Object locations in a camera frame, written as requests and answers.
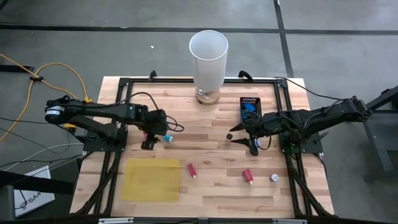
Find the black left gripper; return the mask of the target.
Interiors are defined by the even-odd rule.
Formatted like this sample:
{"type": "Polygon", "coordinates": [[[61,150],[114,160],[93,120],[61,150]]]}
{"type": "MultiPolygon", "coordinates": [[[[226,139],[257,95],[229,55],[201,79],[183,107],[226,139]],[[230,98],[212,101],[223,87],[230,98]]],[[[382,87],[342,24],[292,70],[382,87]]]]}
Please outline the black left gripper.
{"type": "Polygon", "coordinates": [[[162,142],[160,136],[168,135],[167,115],[164,110],[153,110],[144,113],[144,122],[141,130],[147,133],[147,137],[141,144],[143,150],[153,150],[157,142],[162,142]]]}

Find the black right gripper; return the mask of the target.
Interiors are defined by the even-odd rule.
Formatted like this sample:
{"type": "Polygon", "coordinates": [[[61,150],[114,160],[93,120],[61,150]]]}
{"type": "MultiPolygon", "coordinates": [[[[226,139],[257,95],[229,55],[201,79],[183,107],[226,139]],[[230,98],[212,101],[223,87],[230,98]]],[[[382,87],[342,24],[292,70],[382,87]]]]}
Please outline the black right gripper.
{"type": "MultiPolygon", "coordinates": [[[[249,126],[249,139],[247,139],[247,138],[234,139],[234,140],[230,140],[230,142],[249,146],[250,155],[257,156],[259,154],[258,149],[266,151],[270,148],[271,136],[268,137],[269,142],[268,142],[268,145],[266,148],[263,148],[262,146],[257,147],[256,139],[259,139],[259,138],[265,136],[262,119],[260,121],[256,120],[256,119],[249,119],[248,126],[249,126]]],[[[245,124],[239,123],[235,127],[231,128],[230,131],[240,131],[240,130],[247,130],[247,129],[248,129],[248,127],[245,124]]]]}

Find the black mesh basket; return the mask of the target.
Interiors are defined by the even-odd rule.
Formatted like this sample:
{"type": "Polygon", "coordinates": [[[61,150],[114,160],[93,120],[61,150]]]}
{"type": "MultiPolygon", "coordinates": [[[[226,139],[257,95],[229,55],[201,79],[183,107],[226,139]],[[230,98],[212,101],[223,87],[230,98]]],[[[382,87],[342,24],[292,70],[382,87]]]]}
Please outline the black mesh basket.
{"type": "Polygon", "coordinates": [[[253,97],[240,97],[240,112],[241,115],[243,111],[247,111],[244,108],[245,103],[252,103],[255,107],[256,110],[252,112],[252,118],[251,119],[256,119],[256,120],[261,120],[262,118],[262,110],[261,110],[261,99],[260,98],[253,98],[253,97]]]}

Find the yellow plastic tray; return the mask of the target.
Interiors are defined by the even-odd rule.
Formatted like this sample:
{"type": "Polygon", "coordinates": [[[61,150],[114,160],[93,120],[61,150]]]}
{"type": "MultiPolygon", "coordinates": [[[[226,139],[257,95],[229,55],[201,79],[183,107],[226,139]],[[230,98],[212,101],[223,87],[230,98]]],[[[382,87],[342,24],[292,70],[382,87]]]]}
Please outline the yellow plastic tray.
{"type": "Polygon", "coordinates": [[[124,173],[121,198],[134,202],[179,200],[178,159],[130,159],[124,173]]]}

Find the white shade wooden table lamp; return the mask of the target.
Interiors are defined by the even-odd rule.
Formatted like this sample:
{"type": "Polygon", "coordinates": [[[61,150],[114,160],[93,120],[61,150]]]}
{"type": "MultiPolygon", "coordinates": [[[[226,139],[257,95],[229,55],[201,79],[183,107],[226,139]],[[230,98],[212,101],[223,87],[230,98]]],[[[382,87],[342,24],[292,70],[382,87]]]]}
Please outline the white shade wooden table lamp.
{"type": "Polygon", "coordinates": [[[229,42],[218,31],[203,30],[190,39],[188,48],[193,56],[195,97],[202,105],[213,105],[224,83],[229,42]]]}

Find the black metal stand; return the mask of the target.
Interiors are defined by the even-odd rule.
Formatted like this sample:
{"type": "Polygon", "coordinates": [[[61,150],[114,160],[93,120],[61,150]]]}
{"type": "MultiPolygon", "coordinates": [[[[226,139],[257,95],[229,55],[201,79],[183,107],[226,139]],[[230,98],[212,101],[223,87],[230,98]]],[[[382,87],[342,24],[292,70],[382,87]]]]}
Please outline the black metal stand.
{"type": "Polygon", "coordinates": [[[369,143],[376,152],[380,169],[364,176],[367,183],[375,180],[398,177],[398,168],[389,156],[390,152],[398,152],[398,85],[384,90],[377,98],[366,104],[373,112],[364,123],[369,143]]]}

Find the white printed box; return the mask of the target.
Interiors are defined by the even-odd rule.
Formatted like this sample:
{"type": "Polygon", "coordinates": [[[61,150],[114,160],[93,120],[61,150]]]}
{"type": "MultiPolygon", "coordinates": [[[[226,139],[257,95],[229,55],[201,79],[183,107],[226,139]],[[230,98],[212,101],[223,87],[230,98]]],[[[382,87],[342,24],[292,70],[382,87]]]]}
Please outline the white printed box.
{"type": "MultiPolygon", "coordinates": [[[[51,179],[49,166],[26,173],[28,176],[51,179]]],[[[55,194],[31,190],[14,190],[15,215],[20,217],[55,200],[55,194]]]]}

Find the black flat floor bar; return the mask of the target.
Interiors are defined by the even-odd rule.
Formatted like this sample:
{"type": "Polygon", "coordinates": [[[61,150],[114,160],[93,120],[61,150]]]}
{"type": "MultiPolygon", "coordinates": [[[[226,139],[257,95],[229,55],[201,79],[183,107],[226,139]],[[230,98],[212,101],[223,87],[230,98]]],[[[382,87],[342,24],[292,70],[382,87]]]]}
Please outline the black flat floor bar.
{"type": "Polygon", "coordinates": [[[0,65],[0,72],[9,72],[9,73],[29,73],[34,71],[34,67],[31,66],[23,66],[20,67],[18,65],[0,65]]]}

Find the black metal table frame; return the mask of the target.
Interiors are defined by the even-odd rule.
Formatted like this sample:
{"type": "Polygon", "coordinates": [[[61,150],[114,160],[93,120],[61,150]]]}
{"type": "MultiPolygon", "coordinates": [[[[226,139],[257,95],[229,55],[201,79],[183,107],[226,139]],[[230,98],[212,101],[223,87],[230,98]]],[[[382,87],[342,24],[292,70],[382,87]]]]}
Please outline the black metal table frame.
{"type": "Polygon", "coordinates": [[[121,154],[118,173],[105,188],[96,207],[98,212],[127,217],[209,217],[209,218],[292,218],[294,204],[310,210],[301,190],[292,198],[285,154],[279,138],[271,138],[268,150],[253,157],[240,144],[230,143],[226,135],[239,123],[239,99],[261,99],[263,112],[279,109],[309,109],[307,92],[301,78],[285,80],[257,78],[246,82],[232,78],[221,87],[219,101],[211,106],[199,104],[190,78],[104,77],[100,103],[112,103],[132,95],[135,103],[156,106],[175,118],[185,129],[173,133],[172,142],[160,142],[151,151],[141,149],[142,133],[129,127],[127,148],[121,154]],[[134,202],[123,200],[124,173],[130,159],[178,159],[180,161],[179,200],[175,202],[134,202]],[[192,163],[197,177],[187,170],[192,163]],[[252,185],[245,182],[243,170],[249,169],[252,185]],[[279,180],[271,181],[277,174],[279,180]]]}

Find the silver metal bracket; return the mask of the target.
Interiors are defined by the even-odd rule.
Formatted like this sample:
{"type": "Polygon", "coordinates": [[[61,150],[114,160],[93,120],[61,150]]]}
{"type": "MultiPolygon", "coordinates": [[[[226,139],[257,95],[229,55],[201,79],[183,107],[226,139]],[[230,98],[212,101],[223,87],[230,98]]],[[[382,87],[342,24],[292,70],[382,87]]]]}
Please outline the silver metal bracket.
{"type": "Polygon", "coordinates": [[[98,220],[98,224],[130,224],[130,223],[134,223],[134,219],[131,217],[101,218],[98,220]]]}
{"type": "Polygon", "coordinates": [[[308,224],[308,222],[301,219],[275,218],[272,224],[308,224]]]}

